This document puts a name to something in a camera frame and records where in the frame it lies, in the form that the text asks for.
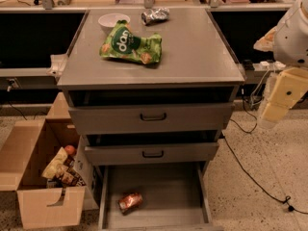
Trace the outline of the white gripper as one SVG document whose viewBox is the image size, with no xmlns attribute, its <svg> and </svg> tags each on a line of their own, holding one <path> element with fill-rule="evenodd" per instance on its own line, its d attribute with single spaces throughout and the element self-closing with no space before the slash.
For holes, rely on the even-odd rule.
<svg viewBox="0 0 308 231">
<path fill-rule="evenodd" d="M 258 125 L 263 129 L 275 127 L 307 91 L 307 69 L 291 67 L 280 72 L 270 96 L 270 103 L 263 100 L 259 106 Z"/>
</svg>

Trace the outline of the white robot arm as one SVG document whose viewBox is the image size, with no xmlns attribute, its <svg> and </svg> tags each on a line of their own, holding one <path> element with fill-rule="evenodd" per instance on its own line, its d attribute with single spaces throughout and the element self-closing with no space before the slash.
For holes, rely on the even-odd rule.
<svg viewBox="0 0 308 231">
<path fill-rule="evenodd" d="M 308 91 L 308 0 L 296 0 L 253 48 L 285 65 L 269 76 L 258 111 L 258 125 L 271 129 Z"/>
</svg>

